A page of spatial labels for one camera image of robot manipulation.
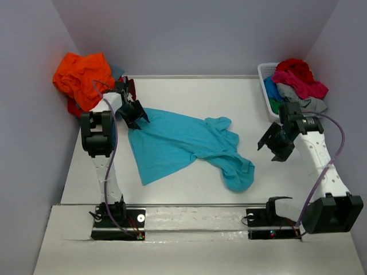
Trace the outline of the teal t shirt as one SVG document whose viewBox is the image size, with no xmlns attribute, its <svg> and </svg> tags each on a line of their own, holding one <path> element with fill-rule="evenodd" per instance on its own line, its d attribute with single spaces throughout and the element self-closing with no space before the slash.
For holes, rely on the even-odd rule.
<svg viewBox="0 0 367 275">
<path fill-rule="evenodd" d="M 255 165 L 242 157 L 238 134 L 227 117 L 204 120 L 159 109 L 146 109 L 149 122 L 130 129 L 128 140 L 143 185 L 160 180 L 201 159 L 220 169 L 225 186 L 246 191 L 255 179 Z"/>
</svg>

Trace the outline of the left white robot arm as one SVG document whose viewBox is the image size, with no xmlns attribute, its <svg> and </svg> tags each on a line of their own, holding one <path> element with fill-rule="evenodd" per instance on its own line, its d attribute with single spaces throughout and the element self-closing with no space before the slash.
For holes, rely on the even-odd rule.
<svg viewBox="0 0 367 275">
<path fill-rule="evenodd" d="M 122 118 L 129 129 L 140 129 L 138 121 L 141 119 L 150 121 L 141 103 L 133 98 L 132 79 L 123 77 L 113 88 L 100 80 L 93 80 L 92 85 L 101 100 L 80 116 L 82 147 L 96 168 L 101 193 L 101 203 L 92 216 L 98 223 L 121 229 L 127 219 L 127 209 L 114 167 L 117 121 Z"/>
</svg>

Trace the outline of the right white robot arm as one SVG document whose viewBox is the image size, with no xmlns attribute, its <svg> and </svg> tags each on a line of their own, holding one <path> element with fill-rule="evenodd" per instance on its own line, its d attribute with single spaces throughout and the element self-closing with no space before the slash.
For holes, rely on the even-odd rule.
<svg viewBox="0 0 367 275">
<path fill-rule="evenodd" d="M 364 203 L 359 195 L 352 195 L 334 165 L 345 144 L 330 156 L 321 114 L 305 116 L 298 103 L 284 102 L 279 107 L 279 123 L 273 122 L 257 143 L 258 149 L 267 146 L 274 162 L 285 162 L 297 150 L 313 184 L 305 201 L 291 197 L 272 197 L 266 203 L 265 220 L 272 225 L 284 218 L 302 226 L 307 234 L 349 232 Z"/>
</svg>

